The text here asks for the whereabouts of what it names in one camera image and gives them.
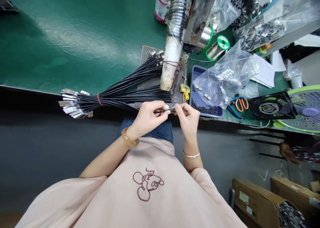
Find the dark gray floor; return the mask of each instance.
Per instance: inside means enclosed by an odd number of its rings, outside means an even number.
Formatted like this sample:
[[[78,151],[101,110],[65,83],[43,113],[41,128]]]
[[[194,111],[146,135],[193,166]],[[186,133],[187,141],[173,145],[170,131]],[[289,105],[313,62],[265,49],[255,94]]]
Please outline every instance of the dark gray floor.
[[[24,211],[44,189],[82,170],[113,140],[120,121],[75,120],[67,115],[0,110],[0,212]],[[200,121],[198,142],[205,169],[228,201],[233,177],[270,189],[270,177],[283,174],[309,187],[310,169],[319,165],[294,165],[259,155],[279,155],[278,148],[249,141],[260,131],[235,129],[234,124]],[[176,157],[182,161],[184,135],[173,127]]]

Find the green solder spool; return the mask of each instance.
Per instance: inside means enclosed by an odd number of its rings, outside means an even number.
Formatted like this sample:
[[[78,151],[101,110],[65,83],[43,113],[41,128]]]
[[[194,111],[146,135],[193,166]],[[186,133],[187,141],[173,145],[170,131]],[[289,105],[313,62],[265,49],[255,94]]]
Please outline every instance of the green solder spool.
[[[217,41],[208,50],[206,50],[206,56],[209,60],[215,61],[219,55],[229,48],[229,40],[225,36],[220,35],[218,36]]]

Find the orange scissors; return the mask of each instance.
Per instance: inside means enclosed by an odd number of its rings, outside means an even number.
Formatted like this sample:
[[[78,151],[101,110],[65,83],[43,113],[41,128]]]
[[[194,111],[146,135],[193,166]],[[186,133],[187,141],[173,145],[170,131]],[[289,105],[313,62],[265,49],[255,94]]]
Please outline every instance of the orange scissors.
[[[243,112],[244,110],[248,110],[249,109],[249,103],[248,100],[246,98],[242,98],[242,97],[236,97],[236,102],[234,104],[234,106],[236,107],[237,111],[239,112]]]

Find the electric fan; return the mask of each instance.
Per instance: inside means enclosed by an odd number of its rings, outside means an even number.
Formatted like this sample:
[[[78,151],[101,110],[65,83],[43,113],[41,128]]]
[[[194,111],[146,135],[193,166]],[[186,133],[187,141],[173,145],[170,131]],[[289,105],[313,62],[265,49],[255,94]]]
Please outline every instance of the electric fan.
[[[290,128],[320,132],[320,85],[304,86],[288,91],[298,115],[294,120],[280,118],[273,125],[277,128]]]
[[[286,91],[253,98],[249,106],[257,120],[294,119],[298,114]]]

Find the silver bracelet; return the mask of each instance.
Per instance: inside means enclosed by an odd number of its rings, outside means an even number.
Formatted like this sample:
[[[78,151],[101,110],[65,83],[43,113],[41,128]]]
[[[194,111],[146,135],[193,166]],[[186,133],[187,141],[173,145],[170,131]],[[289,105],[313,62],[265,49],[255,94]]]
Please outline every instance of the silver bracelet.
[[[200,155],[200,152],[199,152],[198,155],[195,155],[195,156],[188,156],[188,155],[186,155],[186,154],[184,153],[184,150],[183,150],[182,152],[183,152],[183,154],[184,154],[186,157],[189,157],[189,158],[195,158],[195,157],[198,157],[198,156]]]

